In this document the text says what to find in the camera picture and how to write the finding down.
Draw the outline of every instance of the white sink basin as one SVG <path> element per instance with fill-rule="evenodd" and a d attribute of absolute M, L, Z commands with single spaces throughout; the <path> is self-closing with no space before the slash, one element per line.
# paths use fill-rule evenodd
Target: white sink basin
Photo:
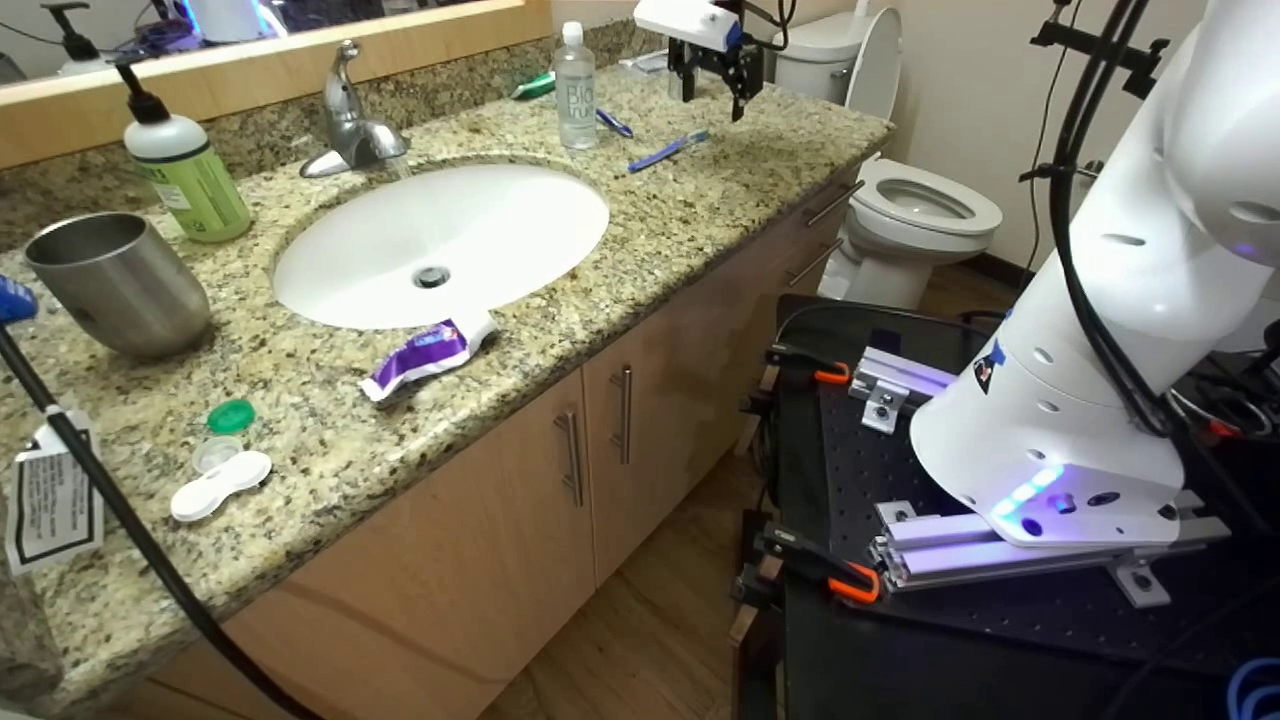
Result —
<path fill-rule="evenodd" d="M 278 259 L 278 298 L 342 326 L 422 326 L 514 302 L 606 239 L 607 205 L 540 163 L 451 163 L 364 190 Z"/>

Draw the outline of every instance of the toilet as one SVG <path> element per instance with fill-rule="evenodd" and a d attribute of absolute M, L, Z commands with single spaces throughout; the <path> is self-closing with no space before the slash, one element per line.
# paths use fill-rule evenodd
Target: toilet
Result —
<path fill-rule="evenodd" d="M 874 17 L 869 0 L 854 12 L 796 22 L 776 57 L 780 89 L 885 120 L 891 120 L 902 71 L 902 17 L 895 6 Z M 976 186 L 874 156 L 860 163 L 818 290 L 917 309 L 934 267 L 985 251 L 999 225 L 1004 210 Z"/>

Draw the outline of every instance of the soap dispenser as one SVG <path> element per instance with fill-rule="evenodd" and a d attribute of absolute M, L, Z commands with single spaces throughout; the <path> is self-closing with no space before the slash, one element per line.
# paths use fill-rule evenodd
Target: soap dispenser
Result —
<path fill-rule="evenodd" d="M 128 85 L 134 110 L 125 146 L 147 173 L 151 190 L 187 239 L 224 245 L 246 234 L 254 210 L 224 159 L 208 146 L 208 132 L 187 114 L 173 114 L 160 97 L 145 91 L 128 64 L 116 64 L 116 71 Z"/>
<path fill-rule="evenodd" d="M 59 66 L 59 76 L 84 76 L 84 71 L 108 66 L 103 57 L 94 46 L 94 40 L 82 37 L 69 17 L 71 6 L 87 6 L 87 5 L 46 5 L 46 6 L 56 18 L 56 27 L 65 27 L 69 64 Z"/>

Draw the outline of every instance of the sink drain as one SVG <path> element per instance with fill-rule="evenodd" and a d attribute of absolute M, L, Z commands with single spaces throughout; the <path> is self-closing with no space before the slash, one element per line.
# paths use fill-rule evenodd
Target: sink drain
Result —
<path fill-rule="evenodd" d="M 413 284 L 415 286 L 440 286 L 440 284 L 449 284 L 449 267 L 427 264 L 427 267 L 413 273 Z"/>

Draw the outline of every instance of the stainless steel cup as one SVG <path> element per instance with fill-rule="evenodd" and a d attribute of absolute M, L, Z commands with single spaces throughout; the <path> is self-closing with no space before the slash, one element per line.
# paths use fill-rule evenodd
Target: stainless steel cup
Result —
<path fill-rule="evenodd" d="M 76 322 L 119 354 L 173 354 L 208 332 L 202 280 L 142 216 L 69 216 L 39 226 L 23 259 Z"/>

